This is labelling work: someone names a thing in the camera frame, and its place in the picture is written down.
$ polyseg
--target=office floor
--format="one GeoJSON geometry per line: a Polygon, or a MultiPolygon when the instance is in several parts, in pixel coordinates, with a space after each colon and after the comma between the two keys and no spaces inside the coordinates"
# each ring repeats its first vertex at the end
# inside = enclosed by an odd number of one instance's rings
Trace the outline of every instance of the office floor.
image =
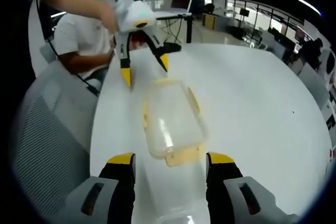
{"type": "MultiPolygon", "coordinates": [[[[186,43],[186,31],[187,31],[187,23],[186,21],[182,21],[180,32],[178,31],[180,28],[180,19],[172,19],[170,20],[170,31],[167,28],[169,24],[168,20],[158,20],[156,22],[156,32],[161,36],[161,38],[168,42],[175,42],[175,35],[178,34],[176,42],[179,44],[186,43]]],[[[193,29],[192,29],[192,42],[193,43],[219,43],[219,44],[229,44],[229,45],[237,45],[249,47],[249,43],[236,39],[231,34],[222,33],[218,31],[213,31],[202,26],[202,23],[198,20],[193,21],[193,29]]]]}

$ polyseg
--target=white table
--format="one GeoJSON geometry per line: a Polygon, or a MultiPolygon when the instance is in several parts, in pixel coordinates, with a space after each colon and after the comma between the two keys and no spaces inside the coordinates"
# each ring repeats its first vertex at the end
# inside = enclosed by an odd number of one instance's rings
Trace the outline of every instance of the white table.
{"type": "Polygon", "coordinates": [[[141,223],[151,207],[142,168],[148,157],[144,90],[150,80],[166,75],[182,79],[197,97],[209,131],[207,151],[232,157],[242,174],[271,191],[286,213],[301,214],[311,203],[323,183],[330,137],[310,92],[275,55],[240,46],[187,44],[170,54],[168,74],[148,49],[131,52],[131,69],[132,89],[120,75],[118,59],[107,73],[94,119],[90,172],[98,176],[114,155],[137,154],[134,223],[141,223]]]}

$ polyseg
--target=transparent plastic container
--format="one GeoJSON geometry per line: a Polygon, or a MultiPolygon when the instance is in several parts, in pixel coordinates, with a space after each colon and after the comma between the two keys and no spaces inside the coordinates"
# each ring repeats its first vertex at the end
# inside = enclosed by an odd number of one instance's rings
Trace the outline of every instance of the transparent plastic container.
{"type": "Polygon", "coordinates": [[[144,100],[143,119],[149,150],[144,167],[156,223],[209,223],[207,132],[193,92],[182,81],[155,81],[144,100]]]}
{"type": "Polygon", "coordinates": [[[153,82],[144,100],[143,118],[152,157],[177,166],[205,154],[207,133],[200,108],[192,90],[182,81],[153,82]]]}

